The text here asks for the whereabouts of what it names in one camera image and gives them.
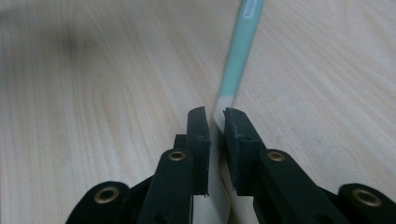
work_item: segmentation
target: table surface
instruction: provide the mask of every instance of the table surface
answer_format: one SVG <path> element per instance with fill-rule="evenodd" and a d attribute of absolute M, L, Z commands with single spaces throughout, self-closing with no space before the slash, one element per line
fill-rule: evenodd
<path fill-rule="evenodd" d="M 94 185 L 152 175 L 189 110 L 211 117 L 239 4 L 2 1 L 1 223 L 63 223 Z M 396 201 L 395 25 L 389 0 L 267 1 L 234 107 L 319 186 Z"/>

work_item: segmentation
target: light wood surface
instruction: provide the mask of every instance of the light wood surface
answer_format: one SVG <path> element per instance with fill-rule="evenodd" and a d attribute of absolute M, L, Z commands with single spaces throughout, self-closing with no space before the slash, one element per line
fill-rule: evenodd
<path fill-rule="evenodd" d="M 64 223 L 94 185 L 152 175 L 190 109 L 211 117 L 239 3 L 0 1 L 1 223 Z M 396 201 L 395 103 L 394 1 L 265 3 L 234 107 L 268 147 Z"/>

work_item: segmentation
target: wooden table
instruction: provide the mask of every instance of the wooden table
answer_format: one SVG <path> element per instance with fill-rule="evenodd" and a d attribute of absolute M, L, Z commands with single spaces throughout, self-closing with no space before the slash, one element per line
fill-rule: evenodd
<path fill-rule="evenodd" d="M 1 223 L 63 223 L 94 185 L 152 175 L 189 110 L 211 117 L 239 4 L 3 1 Z M 319 186 L 396 201 L 395 25 L 393 1 L 267 1 L 234 107 Z"/>

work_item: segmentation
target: wood grain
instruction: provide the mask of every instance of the wood grain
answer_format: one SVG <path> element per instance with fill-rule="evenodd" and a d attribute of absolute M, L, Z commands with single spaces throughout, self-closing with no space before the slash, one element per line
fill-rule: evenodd
<path fill-rule="evenodd" d="M 238 7 L 1 2 L 1 223 L 63 223 L 92 186 L 152 175 L 187 112 L 213 112 Z M 265 3 L 235 107 L 332 192 L 358 182 L 396 201 L 395 12 Z M 231 200 L 231 223 L 257 222 L 250 199 Z"/>

